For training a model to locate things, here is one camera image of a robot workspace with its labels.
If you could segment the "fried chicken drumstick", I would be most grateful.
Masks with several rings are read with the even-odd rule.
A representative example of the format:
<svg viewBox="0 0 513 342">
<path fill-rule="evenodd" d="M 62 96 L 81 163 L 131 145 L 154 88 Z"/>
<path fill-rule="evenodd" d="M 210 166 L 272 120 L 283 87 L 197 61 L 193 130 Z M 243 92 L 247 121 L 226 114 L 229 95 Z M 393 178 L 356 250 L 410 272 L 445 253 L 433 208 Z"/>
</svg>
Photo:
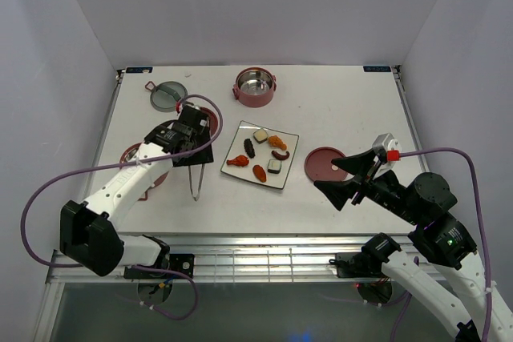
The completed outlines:
<svg viewBox="0 0 513 342">
<path fill-rule="evenodd" d="M 247 167 L 250 163 L 250 160 L 245 155 L 238 155 L 237 157 L 233 159 L 228 159 L 226 161 L 226 164 L 228 166 L 234 166 L 234 167 Z"/>
</svg>

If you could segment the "white square plate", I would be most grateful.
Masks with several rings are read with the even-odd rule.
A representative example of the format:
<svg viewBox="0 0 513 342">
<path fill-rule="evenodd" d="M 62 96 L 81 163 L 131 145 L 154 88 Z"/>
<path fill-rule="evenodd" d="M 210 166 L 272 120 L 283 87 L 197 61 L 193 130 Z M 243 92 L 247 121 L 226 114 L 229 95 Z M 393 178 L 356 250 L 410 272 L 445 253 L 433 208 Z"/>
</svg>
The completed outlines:
<svg viewBox="0 0 513 342">
<path fill-rule="evenodd" d="M 288 151 L 290 153 L 290 157 L 282 162 L 282 169 L 281 173 L 271 174 L 267 171 L 268 162 L 270 159 L 274 159 L 271 155 L 271 151 L 279 151 L 285 153 L 286 151 L 282 151 L 278 148 L 271 147 L 268 144 L 268 140 L 264 143 L 257 143 L 253 138 L 253 132 L 264 128 L 268 133 L 269 136 L 271 135 L 277 135 L 279 136 L 287 145 Z M 246 155 L 244 151 L 244 140 L 245 139 L 251 139 L 252 144 L 254 146 L 256 156 L 253 159 L 249 159 L 250 163 L 247 167 L 234 167 L 234 166 L 228 166 L 226 164 L 226 161 L 228 159 L 233 159 L 237 157 L 238 155 Z M 224 163 L 220 169 L 220 172 L 224 175 L 228 175 L 230 177 L 233 177 L 235 179 L 239 179 L 245 182 L 261 185 L 263 187 L 270 187 L 272 189 L 276 190 L 283 190 L 285 188 L 285 184 L 287 182 L 287 179 L 289 177 L 289 172 L 291 171 L 294 155 L 296 154 L 297 145 L 299 143 L 300 136 L 297 134 L 287 133 L 284 131 L 277 131 L 272 128 L 263 127 L 256 125 L 254 123 L 250 123 L 244 120 L 241 120 L 239 123 L 238 128 L 236 129 L 236 133 L 233 137 L 233 140 L 228 148 L 227 155 L 225 156 Z M 254 176 L 252 172 L 252 167 L 255 165 L 261 165 L 267 174 L 267 182 L 261 183 L 257 180 L 257 178 Z"/>
</svg>

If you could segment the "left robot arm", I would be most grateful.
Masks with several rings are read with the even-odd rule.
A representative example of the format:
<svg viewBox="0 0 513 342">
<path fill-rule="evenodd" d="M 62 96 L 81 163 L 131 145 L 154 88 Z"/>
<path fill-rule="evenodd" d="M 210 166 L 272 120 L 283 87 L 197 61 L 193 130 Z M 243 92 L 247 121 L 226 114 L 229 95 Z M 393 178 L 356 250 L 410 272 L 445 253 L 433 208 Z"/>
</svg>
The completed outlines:
<svg viewBox="0 0 513 342">
<path fill-rule="evenodd" d="M 160 124 L 144 138 L 130 166 L 81 203 L 66 203 L 60 213 L 60 251 L 98 276 L 131 265 L 142 265 L 152 277 L 164 276 L 170 268 L 164 241 L 118 231 L 135 203 L 173 167 L 213 161 L 210 122 L 199 107 L 184 106 L 175 122 Z"/>
</svg>

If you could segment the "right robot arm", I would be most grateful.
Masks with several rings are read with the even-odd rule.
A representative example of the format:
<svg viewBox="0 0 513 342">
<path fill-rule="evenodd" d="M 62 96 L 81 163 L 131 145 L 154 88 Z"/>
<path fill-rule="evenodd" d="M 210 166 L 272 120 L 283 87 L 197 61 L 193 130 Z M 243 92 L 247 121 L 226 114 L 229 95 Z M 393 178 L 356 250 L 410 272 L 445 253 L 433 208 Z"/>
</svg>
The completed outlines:
<svg viewBox="0 0 513 342">
<path fill-rule="evenodd" d="M 330 264 L 344 274 L 387 276 L 425 306 L 457 341 L 510 341 L 512 311 L 491 278 L 487 242 L 476 243 L 450 212 L 457 199 L 439 174 L 424 172 L 402 186 L 392 171 L 380 170 L 414 153 L 373 149 L 333 160 L 351 174 L 346 181 L 317 181 L 337 210 L 369 199 L 414 226 L 408 238 L 440 273 L 449 289 L 425 273 L 391 236 L 374 235 L 349 260 Z"/>
</svg>

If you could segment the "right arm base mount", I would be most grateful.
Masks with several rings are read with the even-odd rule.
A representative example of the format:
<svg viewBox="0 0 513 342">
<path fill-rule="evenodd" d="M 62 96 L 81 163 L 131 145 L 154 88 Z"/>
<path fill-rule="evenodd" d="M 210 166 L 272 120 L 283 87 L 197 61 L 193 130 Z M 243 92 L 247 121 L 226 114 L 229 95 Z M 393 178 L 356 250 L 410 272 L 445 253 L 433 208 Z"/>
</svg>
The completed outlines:
<svg viewBox="0 0 513 342">
<path fill-rule="evenodd" d="M 358 253 L 336 253 L 329 260 L 329 264 L 336 270 L 338 278 L 372 278 L 381 279 L 386 275 L 382 272 L 382 264 L 388 259 L 383 259 L 375 255 Z"/>
</svg>

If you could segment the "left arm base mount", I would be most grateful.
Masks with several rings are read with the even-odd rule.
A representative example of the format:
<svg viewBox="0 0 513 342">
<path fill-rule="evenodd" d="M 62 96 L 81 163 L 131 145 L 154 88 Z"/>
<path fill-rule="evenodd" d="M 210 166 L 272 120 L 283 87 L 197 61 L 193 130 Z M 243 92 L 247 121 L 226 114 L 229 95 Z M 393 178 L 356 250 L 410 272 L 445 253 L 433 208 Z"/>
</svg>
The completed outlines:
<svg viewBox="0 0 513 342">
<path fill-rule="evenodd" d="M 159 257 L 151 268 L 173 270 L 192 278 L 194 276 L 195 258 L 196 256 L 192 253 L 168 253 L 166 256 Z M 123 278 L 130 280 L 166 280 L 173 277 L 174 275 L 168 273 L 147 272 L 132 267 L 125 267 L 123 271 Z"/>
</svg>

